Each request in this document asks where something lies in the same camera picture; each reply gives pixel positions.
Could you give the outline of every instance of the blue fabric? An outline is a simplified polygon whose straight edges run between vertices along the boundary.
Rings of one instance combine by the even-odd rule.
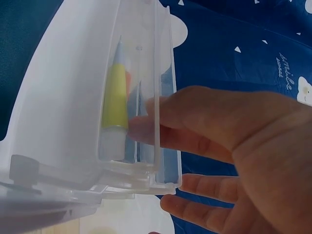
[[[272,91],[292,98],[298,79],[312,81],[312,15],[305,0],[161,0],[188,28],[174,49],[177,88],[203,85],[236,91]],[[182,153],[183,173],[234,176],[234,166]],[[177,191],[192,201],[229,204]],[[173,217],[176,233],[208,234]]]
[[[177,88],[273,91],[292,98],[312,82],[312,15],[305,0],[160,0],[187,25],[176,49]],[[62,0],[0,1],[0,140],[29,61]],[[233,165],[182,154],[183,173],[236,175]],[[177,191],[204,204],[231,207]],[[211,233],[173,217],[177,234]]]

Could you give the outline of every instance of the hand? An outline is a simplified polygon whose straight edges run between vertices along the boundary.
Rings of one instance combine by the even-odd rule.
[[[233,163],[239,174],[184,175],[180,188],[233,209],[166,195],[164,210],[221,234],[312,233],[311,107],[273,93],[188,87],[161,99],[160,124],[162,147]],[[151,117],[136,117],[129,135],[152,143],[152,127]]]

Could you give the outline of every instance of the white tube cap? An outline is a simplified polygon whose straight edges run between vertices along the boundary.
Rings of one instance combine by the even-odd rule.
[[[113,126],[101,130],[99,159],[120,161],[125,158],[127,130]]]

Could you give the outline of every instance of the clear plastic container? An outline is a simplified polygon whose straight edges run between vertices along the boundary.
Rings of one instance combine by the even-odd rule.
[[[175,193],[180,152],[162,149],[159,139],[159,96],[176,91],[170,27],[169,8],[158,0],[64,1],[0,141],[2,215]],[[128,120],[147,116],[150,98],[153,140],[136,142]]]

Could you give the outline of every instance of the white triangle print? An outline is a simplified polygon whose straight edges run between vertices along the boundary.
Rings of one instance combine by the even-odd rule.
[[[236,51],[236,52],[239,52],[239,53],[242,53],[242,52],[240,51],[240,48],[239,48],[238,46],[235,48],[235,51]]]

